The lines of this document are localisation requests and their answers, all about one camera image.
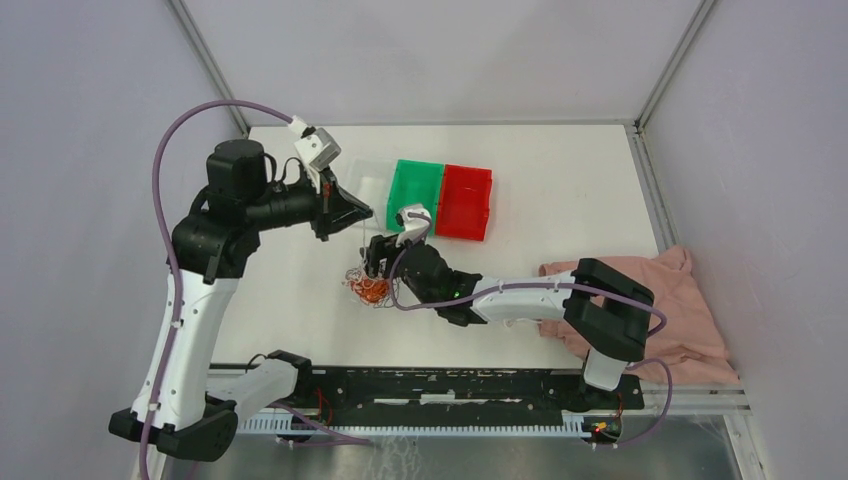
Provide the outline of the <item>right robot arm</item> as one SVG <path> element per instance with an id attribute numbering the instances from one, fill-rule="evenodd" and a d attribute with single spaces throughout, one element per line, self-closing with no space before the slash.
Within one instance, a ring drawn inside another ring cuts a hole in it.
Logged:
<path id="1" fill-rule="evenodd" d="M 413 310 L 433 310 L 455 326 L 564 322 L 589 345 L 577 392 L 591 408 L 612 401 L 626 369 L 644 360 L 660 315 L 651 290 L 595 258 L 546 277 L 499 279 L 453 269 L 433 246 L 396 236 L 373 236 L 360 255 L 368 278 L 402 283 L 417 301 Z"/>

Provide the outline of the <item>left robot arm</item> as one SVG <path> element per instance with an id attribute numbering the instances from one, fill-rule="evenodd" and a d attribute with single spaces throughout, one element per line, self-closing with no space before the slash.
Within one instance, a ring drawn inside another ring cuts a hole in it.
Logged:
<path id="1" fill-rule="evenodd" d="M 133 404 L 114 413 L 109 431 L 175 459 L 213 462 L 240 422 L 278 400 L 307 404 L 315 391 L 309 359 L 270 353 L 258 366 L 212 390 L 207 374 L 226 309 L 262 232 L 309 225 L 327 240 L 372 210 L 345 191 L 331 170 L 338 144 L 312 133 L 295 144 L 299 178 L 273 178 L 275 159 L 254 140 L 218 144 L 207 183 L 167 236 L 168 295 L 147 378 Z"/>

